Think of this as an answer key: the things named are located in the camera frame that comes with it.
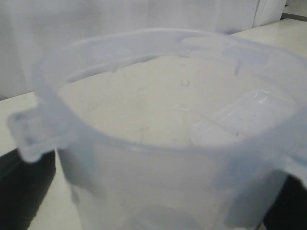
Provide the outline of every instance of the translucent plastic container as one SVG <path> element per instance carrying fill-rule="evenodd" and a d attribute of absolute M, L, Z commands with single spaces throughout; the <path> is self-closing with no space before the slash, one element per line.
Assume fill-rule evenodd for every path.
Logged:
<path fill-rule="evenodd" d="M 307 62 L 232 36 L 152 29 L 76 42 L 33 72 L 9 126 L 59 149 L 85 230 L 254 230 L 307 184 Z"/>

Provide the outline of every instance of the container rim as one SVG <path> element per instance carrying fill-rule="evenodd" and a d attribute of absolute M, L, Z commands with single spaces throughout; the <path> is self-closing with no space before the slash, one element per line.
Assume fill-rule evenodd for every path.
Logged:
<path fill-rule="evenodd" d="M 130 149 L 134 151 L 141 151 L 141 152 L 147 152 L 147 153 L 155 153 L 160 154 L 165 152 L 178 156 L 178 155 L 189 155 L 191 154 L 203 154 L 204 151 L 206 154 L 212 154 L 215 155 L 215 157 L 218 155 L 225 156 L 230 154 L 230 152 L 233 152 L 235 155 L 242 155 L 242 150 L 244 151 L 244 155 L 255 154 L 257 152 L 258 154 L 263 149 L 263 144 L 268 142 L 266 141 L 266 138 L 273 133 L 278 133 L 279 130 L 283 129 L 286 126 L 288 126 L 289 123 L 293 123 L 294 119 L 296 118 L 289 118 L 288 120 L 282 122 L 280 125 L 275 126 L 272 129 L 269 129 L 265 131 L 262 134 L 259 134 L 256 137 L 246 138 L 242 139 L 242 141 L 239 141 L 234 144 L 227 144 L 223 146 L 206 146 L 206 147 L 194 147 L 194 146 L 187 146 L 183 148 L 175 148 L 175 147 L 168 147 L 168 146 L 152 146 L 152 145 L 145 145 L 140 143 L 135 143 L 127 140 L 123 140 L 120 138 L 109 136 L 103 132 L 100 132 L 98 130 L 95 130 L 92 128 L 89 124 L 85 123 L 82 119 L 80 119 L 65 103 L 64 101 L 58 96 L 57 92 L 53 90 L 48 84 L 45 83 L 42 70 L 42 64 L 46 61 L 51 61 L 54 56 L 57 56 L 61 54 L 62 52 L 65 52 L 66 49 L 80 46 L 84 43 L 89 42 L 95 42 L 100 41 L 105 38 L 112 38 L 112 37 L 119 37 L 119 36 L 129 36 L 129 35 L 137 35 L 137 34 L 143 34 L 143 33 L 156 33 L 156 32 L 180 32 L 189 35 L 184 38 L 193 37 L 191 35 L 194 35 L 194 37 L 208 37 L 208 36 L 216 36 L 216 37 L 227 37 L 228 40 L 232 41 L 239 41 L 241 43 L 252 45 L 253 47 L 261 47 L 262 49 L 265 48 L 268 51 L 278 51 L 283 52 L 289 56 L 292 56 L 297 61 L 300 61 L 305 67 L 307 67 L 307 60 L 302 58 L 299 55 L 293 54 L 289 51 L 285 51 L 282 49 L 279 49 L 277 47 L 259 44 L 256 42 L 248 41 L 246 39 L 238 38 L 235 36 L 225 35 L 225 34 L 219 34 L 219 33 L 212 33 L 212 32 L 205 32 L 205 31 L 198 31 L 198 30 L 186 30 L 186 29 L 169 29 L 169 28 L 153 28 L 153 29 L 142 29 L 137 31 L 131 31 L 131 32 L 123 32 L 123 33 L 117 33 L 117 34 L 110 34 L 110 35 L 103 35 L 103 36 L 96 36 L 92 38 L 83 39 L 77 42 L 74 42 L 70 44 L 69 46 L 66 46 L 62 49 L 59 49 L 57 51 L 51 52 L 47 55 L 45 55 L 42 59 L 40 59 L 38 62 L 36 62 L 33 65 L 33 71 L 32 71 L 32 82 L 33 87 L 35 90 L 35 94 L 38 98 L 42 98 L 47 102 L 47 110 L 53 110 L 53 111 L 61 111 L 61 115 L 64 118 L 65 122 L 71 127 L 78 135 L 81 135 L 82 139 L 87 139 L 92 142 L 100 142 L 104 143 L 108 146 L 113 146 L 117 148 L 123 148 L 123 149 Z M 302 109 L 298 114 L 300 116 L 302 113 L 307 112 L 307 107 Z"/>

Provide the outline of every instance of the container wall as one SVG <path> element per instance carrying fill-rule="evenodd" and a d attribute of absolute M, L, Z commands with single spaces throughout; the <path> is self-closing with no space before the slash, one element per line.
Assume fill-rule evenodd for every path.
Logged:
<path fill-rule="evenodd" d="M 235 156 L 172 156 L 84 141 L 59 156 L 87 230 L 254 230 L 285 180 L 257 159 L 238 158 L 238 169 Z"/>

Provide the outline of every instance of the white wall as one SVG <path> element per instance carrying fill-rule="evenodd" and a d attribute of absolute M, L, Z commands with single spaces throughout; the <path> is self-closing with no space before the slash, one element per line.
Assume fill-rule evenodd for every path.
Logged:
<path fill-rule="evenodd" d="M 234 33 L 251 28 L 260 1 L 0 1 L 0 99 L 33 90 L 32 64 L 50 50 L 90 36 L 145 27 Z"/>
<path fill-rule="evenodd" d="M 0 100 L 27 92 L 8 12 L 0 1 Z"/>

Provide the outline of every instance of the white surface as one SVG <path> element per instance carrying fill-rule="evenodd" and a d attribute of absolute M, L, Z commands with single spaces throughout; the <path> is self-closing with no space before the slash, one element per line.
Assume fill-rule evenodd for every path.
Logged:
<path fill-rule="evenodd" d="M 306 0 L 290 0 L 289 5 L 284 8 L 284 13 L 307 17 Z"/>
<path fill-rule="evenodd" d="M 260 43 L 281 47 L 307 58 L 306 22 L 287 19 L 240 32 L 236 35 Z M 15 148 L 15 144 L 6 127 L 7 116 L 10 113 L 24 110 L 34 105 L 35 99 L 32 93 L 0 102 L 0 155 Z M 81 229 L 76 209 L 71 202 L 69 188 L 64 181 L 58 161 L 55 179 L 29 229 Z"/>

